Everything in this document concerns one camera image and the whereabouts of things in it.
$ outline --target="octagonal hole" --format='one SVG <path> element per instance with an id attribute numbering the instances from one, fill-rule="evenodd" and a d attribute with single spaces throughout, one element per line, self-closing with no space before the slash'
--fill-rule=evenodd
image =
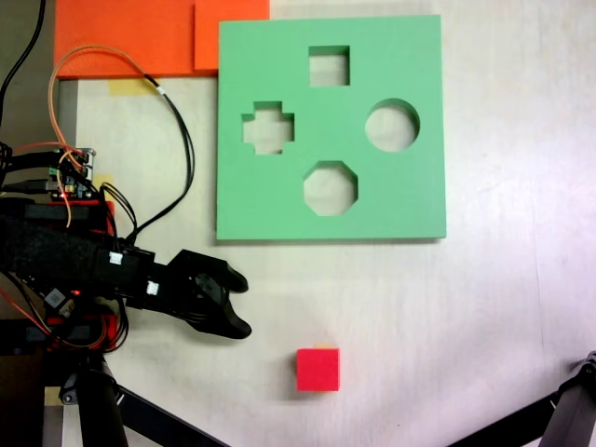
<path id="1" fill-rule="evenodd" d="M 305 202 L 319 216 L 341 216 L 358 200 L 358 177 L 341 161 L 321 161 L 305 176 Z"/>
<path id="2" fill-rule="evenodd" d="M 420 118 L 406 101 L 389 99 L 373 107 L 364 129 L 378 149 L 399 152 L 410 147 L 418 138 Z"/>

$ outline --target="red cube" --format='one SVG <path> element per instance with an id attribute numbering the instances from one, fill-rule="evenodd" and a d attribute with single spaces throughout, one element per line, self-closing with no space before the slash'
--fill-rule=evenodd
<path id="1" fill-rule="evenodd" d="M 298 391 L 339 390 L 339 349 L 298 349 Z"/>

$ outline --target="black cable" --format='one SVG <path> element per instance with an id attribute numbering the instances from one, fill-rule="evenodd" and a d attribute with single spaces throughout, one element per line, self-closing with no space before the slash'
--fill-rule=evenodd
<path id="1" fill-rule="evenodd" d="M 154 80 L 152 76 L 146 74 L 145 78 L 147 78 L 147 80 L 151 82 L 156 88 L 160 88 L 159 84 L 157 83 L 157 81 Z M 166 100 L 166 103 L 168 104 L 170 110 L 174 113 L 174 117 L 176 118 L 176 122 L 178 123 L 178 127 L 180 128 L 180 132 L 183 135 L 184 156 L 186 158 L 186 182 L 184 184 L 183 192 L 176 200 L 174 200 L 171 204 L 169 204 L 166 208 L 164 208 L 154 217 L 149 219 L 147 222 L 139 226 L 139 228 L 136 229 L 136 231 L 130 233 L 130 235 L 126 238 L 126 241 L 129 244 L 134 244 L 136 242 L 137 236 L 141 233 L 143 229 L 158 221 L 159 219 L 167 215 L 170 211 L 172 211 L 174 208 L 176 208 L 176 206 L 178 206 L 178 204 L 188 194 L 188 191 L 190 190 L 190 187 L 193 184 L 193 180 L 195 179 L 195 146 L 193 145 L 193 140 L 190 136 L 190 132 L 188 131 L 188 127 L 186 126 L 186 123 L 184 123 L 183 117 L 180 115 L 180 112 L 178 111 L 176 105 L 174 105 L 174 103 L 168 95 L 166 95 L 163 92 L 161 93 L 164 99 Z"/>
<path id="2" fill-rule="evenodd" d="M 135 231 L 137 231 L 137 227 L 138 227 L 137 216 L 134 212 L 134 209 L 132 208 L 132 205 L 130 205 L 130 202 L 127 200 L 127 198 L 124 197 L 124 195 L 120 191 L 118 191 L 118 189 L 115 186 L 113 186 L 110 183 L 103 183 L 102 186 L 100 187 L 100 193 L 102 195 L 104 195 L 106 192 L 110 196 L 112 196 L 118 204 L 120 204 L 122 209 L 128 215 L 130 222 L 132 223 L 133 233 Z"/>
<path id="3" fill-rule="evenodd" d="M 46 12 L 46 0 L 41 0 L 39 2 L 39 14 L 37 16 L 37 24 L 35 25 L 34 35 L 31 37 L 31 41 L 29 42 L 29 45 L 27 46 L 27 48 L 22 52 L 19 59 L 15 62 L 12 69 L 8 72 L 7 77 L 4 80 L 4 82 L 2 83 L 2 87 L 0 88 L 0 127 L 2 127 L 2 115 L 4 112 L 4 97 L 7 93 L 8 85 L 10 84 L 10 81 L 12 81 L 12 78 L 14 77 L 14 75 L 17 73 L 17 71 L 20 69 L 22 64 L 25 62 L 25 60 L 29 56 L 29 53 L 31 53 L 31 50 L 34 48 L 35 43 L 37 42 L 37 38 L 39 37 L 39 34 L 41 33 L 42 25 L 44 24 L 44 13 L 45 12 Z"/>
<path id="4" fill-rule="evenodd" d="M 2 188 L 2 185 L 4 184 L 4 179 L 7 176 L 11 158 L 12 148 L 8 146 L 8 144 L 0 142 L 0 188 Z"/>

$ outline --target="circular hole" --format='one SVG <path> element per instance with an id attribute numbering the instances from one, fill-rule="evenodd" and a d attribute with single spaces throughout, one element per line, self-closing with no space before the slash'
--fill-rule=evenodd
<path id="1" fill-rule="evenodd" d="M 364 129 L 378 149 L 399 152 L 410 147 L 418 137 L 420 118 L 406 101 L 384 100 L 373 107 Z"/>

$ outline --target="square hole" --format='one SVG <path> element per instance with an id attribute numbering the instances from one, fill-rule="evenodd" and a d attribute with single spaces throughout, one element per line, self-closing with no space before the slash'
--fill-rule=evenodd
<path id="1" fill-rule="evenodd" d="M 308 49 L 310 87 L 350 85 L 350 47 L 310 47 Z"/>

